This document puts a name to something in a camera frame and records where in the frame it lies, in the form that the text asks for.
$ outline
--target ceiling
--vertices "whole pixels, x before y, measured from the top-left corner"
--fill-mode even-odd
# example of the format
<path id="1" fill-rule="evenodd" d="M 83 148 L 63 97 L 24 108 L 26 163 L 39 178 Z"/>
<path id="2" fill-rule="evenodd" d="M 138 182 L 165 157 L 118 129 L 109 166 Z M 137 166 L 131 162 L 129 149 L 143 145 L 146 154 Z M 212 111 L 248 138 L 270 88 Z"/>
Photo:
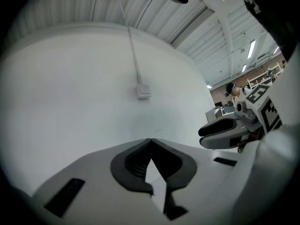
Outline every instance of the ceiling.
<path id="1" fill-rule="evenodd" d="M 29 0 L 7 34 L 4 48 L 34 31 L 62 23 L 125 25 L 119 0 Z M 214 88 L 265 63 L 276 43 L 247 11 L 243 0 L 121 0 L 130 26 L 170 43 L 196 63 Z M 250 42 L 256 40 L 247 59 Z"/>

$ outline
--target fluorescent light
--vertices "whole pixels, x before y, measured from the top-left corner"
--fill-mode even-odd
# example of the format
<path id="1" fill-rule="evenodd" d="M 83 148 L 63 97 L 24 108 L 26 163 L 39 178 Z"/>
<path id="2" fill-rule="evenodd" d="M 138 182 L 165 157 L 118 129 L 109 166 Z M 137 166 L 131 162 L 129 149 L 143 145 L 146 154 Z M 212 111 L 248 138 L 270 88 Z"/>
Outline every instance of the fluorescent light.
<path id="1" fill-rule="evenodd" d="M 242 73 L 245 71 L 245 69 L 246 69 L 246 66 L 247 66 L 247 64 L 245 64 L 245 65 L 243 66 Z"/>
<path id="2" fill-rule="evenodd" d="M 274 51 L 274 53 L 273 53 L 273 54 L 275 54 L 275 53 L 277 52 L 278 48 L 279 48 L 279 47 L 277 46 L 277 48 L 275 49 L 275 51 Z"/>
<path id="3" fill-rule="evenodd" d="M 247 59 L 251 57 L 251 55 L 252 55 L 252 53 L 253 53 L 254 46 L 255 46 L 255 40 L 253 40 L 253 41 L 251 42 L 251 44 L 250 44 L 250 50 L 249 50 L 249 54 L 248 54 Z"/>

